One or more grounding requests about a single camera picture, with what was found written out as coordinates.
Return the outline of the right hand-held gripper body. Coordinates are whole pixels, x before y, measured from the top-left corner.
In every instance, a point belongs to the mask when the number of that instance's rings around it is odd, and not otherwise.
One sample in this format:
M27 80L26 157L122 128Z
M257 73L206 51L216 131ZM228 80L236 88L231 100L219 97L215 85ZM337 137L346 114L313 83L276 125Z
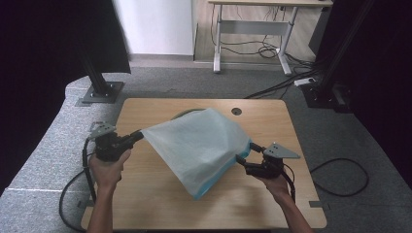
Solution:
M250 163L245 168L246 174L258 178L274 179L284 172L284 159L299 159L300 156L278 143L272 143L261 152L262 161L260 164Z

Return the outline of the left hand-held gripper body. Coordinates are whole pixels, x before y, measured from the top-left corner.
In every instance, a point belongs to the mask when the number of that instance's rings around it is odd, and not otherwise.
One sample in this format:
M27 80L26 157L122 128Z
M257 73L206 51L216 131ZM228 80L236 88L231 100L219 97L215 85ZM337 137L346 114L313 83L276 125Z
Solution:
M130 136L119 136L115 126L103 123L91 131L88 139L95 143L98 159L104 162L115 162L125 152L121 144L130 140Z

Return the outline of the white plastic bag blue band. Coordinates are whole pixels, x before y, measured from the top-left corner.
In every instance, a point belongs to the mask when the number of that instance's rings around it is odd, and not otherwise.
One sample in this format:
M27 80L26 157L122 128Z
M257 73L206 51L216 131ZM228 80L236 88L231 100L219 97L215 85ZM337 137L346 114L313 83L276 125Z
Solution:
M215 109L187 113L142 131L193 199L200 199L236 163L252 139Z

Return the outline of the person's right hand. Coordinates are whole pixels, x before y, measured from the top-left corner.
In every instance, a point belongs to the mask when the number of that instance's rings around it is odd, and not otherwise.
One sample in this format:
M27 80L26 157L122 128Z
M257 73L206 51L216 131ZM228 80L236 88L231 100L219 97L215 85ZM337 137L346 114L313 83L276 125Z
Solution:
M274 179L259 178L259 180L264 183L268 191L272 194L274 200L279 205L285 204L291 199L287 181L282 176Z

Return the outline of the person's left hand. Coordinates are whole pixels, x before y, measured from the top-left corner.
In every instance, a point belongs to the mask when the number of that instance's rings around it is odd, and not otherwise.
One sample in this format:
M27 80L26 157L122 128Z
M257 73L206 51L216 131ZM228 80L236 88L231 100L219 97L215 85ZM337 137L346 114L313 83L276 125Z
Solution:
M130 155L131 150L126 150L115 162L104 162L98 159L96 154L90 158L89 167L96 179L99 191L114 191L116 189L117 183L121 180L123 165Z

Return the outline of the black metal stand grey base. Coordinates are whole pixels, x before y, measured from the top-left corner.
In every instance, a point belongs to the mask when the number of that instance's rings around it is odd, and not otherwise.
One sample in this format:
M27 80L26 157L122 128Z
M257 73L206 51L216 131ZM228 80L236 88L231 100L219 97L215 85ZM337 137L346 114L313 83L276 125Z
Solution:
M84 44L79 42L77 47L83 68L91 81L91 85L83 97L82 103L114 104L124 87L124 83L107 82L103 77L101 69L93 61L91 55L86 51Z

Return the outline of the black curtain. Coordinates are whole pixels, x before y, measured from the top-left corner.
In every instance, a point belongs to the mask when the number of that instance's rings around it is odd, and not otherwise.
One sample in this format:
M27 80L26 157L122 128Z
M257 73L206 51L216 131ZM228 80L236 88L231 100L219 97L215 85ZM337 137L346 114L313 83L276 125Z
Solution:
M114 0L0 0L0 196L87 64L130 71Z
M351 111L412 185L412 0L375 0L337 75Z

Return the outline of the white desk with metal legs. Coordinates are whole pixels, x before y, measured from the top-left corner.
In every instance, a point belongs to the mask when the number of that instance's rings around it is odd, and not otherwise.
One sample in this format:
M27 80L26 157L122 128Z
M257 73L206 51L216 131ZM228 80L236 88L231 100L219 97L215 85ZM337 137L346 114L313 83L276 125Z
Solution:
M245 35L273 35L281 36L281 46L276 49L277 57L286 76L292 74L286 58L286 48L292 34L297 12L300 8L330 8L331 0L208 0L218 7L216 26L216 45L214 51L213 71L221 71L221 35L245 34ZM266 6L266 7L292 7L292 15L288 21L247 21L223 19L223 7L239 6Z

